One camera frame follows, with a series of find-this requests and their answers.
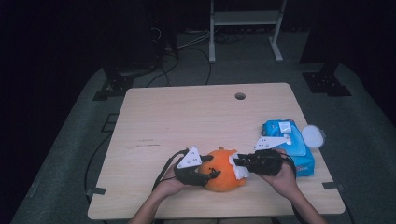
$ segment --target blue wipes package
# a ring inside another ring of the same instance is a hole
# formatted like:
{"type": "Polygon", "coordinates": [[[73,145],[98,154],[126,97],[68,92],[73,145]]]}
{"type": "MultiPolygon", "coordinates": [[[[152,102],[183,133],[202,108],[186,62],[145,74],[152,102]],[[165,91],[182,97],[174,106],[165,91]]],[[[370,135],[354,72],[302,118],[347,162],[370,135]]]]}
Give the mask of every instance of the blue wipes package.
{"type": "Polygon", "coordinates": [[[303,136],[295,122],[291,119],[267,120],[262,125],[262,136],[288,137],[290,140],[277,146],[283,148],[294,160],[297,176],[313,175],[315,160],[310,148],[305,144],[303,136]]]}

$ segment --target gray carpet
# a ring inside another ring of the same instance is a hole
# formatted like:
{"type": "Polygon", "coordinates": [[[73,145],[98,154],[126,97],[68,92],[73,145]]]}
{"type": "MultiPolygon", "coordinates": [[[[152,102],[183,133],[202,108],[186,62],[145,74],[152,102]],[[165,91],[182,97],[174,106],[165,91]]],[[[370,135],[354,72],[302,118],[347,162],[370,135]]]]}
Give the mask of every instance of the gray carpet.
{"type": "MultiPolygon", "coordinates": [[[[329,97],[309,90],[302,72],[317,71],[322,64],[299,64],[308,33],[280,33],[278,44],[283,63],[275,61],[268,36],[267,33],[245,35],[233,44],[217,44],[217,62],[212,65],[200,51],[207,54],[207,42],[183,49],[177,66],[167,73],[169,83],[165,76],[160,76],[150,87],[205,85],[209,72],[208,85],[289,83],[307,122],[318,125],[327,135],[321,152],[356,223],[394,223],[394,126],[357,75],[343,65],[337,68],[335,75],[352,96],[329,97]]],[[[179,34],[177,41],[181,46],[195,38],[196,35],[179,34]]],[[[170,70],[175,64],[175,58],[164,56],[164,70],[170,70]]],[[[145,88],[161,73],[157,70],[138,77],[133,87],[145,88]]],[[[123,100],[122,97],[92,100],[105,80],[103,70],[92,74],[12,223],[99,222],[87,216],[89,203],[84,182],[86,177],[88,189],[95,187],[109,143],[106,130],[111,130],[112,124],[108,124],[105,131],[103,127],[109,114],[119,113],[123,100]]],[[[351,223],[347,211],[326,218],[330,223],[351,223]]],[[[284,224],[298,223],[295,217],[279,220],[284,224]]],[[[106,223],[125,222],[108,220],[106,223]]]]}

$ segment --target wooden table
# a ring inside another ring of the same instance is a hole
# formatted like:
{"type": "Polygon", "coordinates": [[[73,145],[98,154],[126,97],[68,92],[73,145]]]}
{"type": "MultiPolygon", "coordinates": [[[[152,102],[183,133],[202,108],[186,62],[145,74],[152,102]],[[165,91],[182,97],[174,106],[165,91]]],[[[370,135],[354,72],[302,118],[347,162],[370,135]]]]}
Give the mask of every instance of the wooden table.
{"type": "MultiPolygon", "coordinates": [[[[168,158],[186,147],[197,146],[201,155],[219,147],[252,153],[268,119],[293,119],[299,129],[307,125],[288,84],[128,90],[97,182],[106,193],[93,195],[89,217],[132,217],[168,158]],[[246,98],[236,99],[237,93],[246,98]]],[[[318,149],[312,153],[315,175],[299,177],[298,185],[321,214],[341,214],[345,207],[338,190],[322,186],[332,182],[327,166],[318,149]]],[[[183,189],[161,204],[156,218],[292,214],[290,202],[252,174],[245,186],[229,192],[183,189]]]]}

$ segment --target orange ball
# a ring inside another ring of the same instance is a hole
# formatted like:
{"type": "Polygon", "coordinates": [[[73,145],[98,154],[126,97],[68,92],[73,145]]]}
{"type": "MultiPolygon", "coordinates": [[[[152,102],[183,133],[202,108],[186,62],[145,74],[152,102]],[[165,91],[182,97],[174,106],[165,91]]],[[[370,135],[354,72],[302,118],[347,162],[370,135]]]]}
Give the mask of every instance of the orange ball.
{"type": "Polygon", "coordinates": [[[208,175],[214,169],[216,171],[221,171],[221,173],[218,177],[209,180],[205,186],[207,189],[216,192],[224,192],[245,185],[246,179],[236,179],[233,166],[229,162],[230,156],[235,152],[236,149],[228,150],[221,147],[219,150],[209,153],[209,155],[213,156],[213,159],[204,162],[198,168],[198,172],[208,175]]]}

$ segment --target forearm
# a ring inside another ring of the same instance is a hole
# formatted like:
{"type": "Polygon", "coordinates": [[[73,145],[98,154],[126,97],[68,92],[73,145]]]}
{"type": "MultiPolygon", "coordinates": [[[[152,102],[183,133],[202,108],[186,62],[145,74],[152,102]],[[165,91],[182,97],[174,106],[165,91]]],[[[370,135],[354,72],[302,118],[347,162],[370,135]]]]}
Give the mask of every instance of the forearm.
{"type": "Polygon", "coordinates": [[[289,199],[300,216],[307,223],[326,224],[326,219],[315,209],[315,207],[299,191],[289,199]]]}
{"type": "Polygon", "coordinates": [[[151,193],[146,201],[142,204],[136,214],[129,220],[128,224],[145,224],[151,223],[154,219],[155,213],[161,202],[165,199],[163,195],[153,192],[151,193]]]}

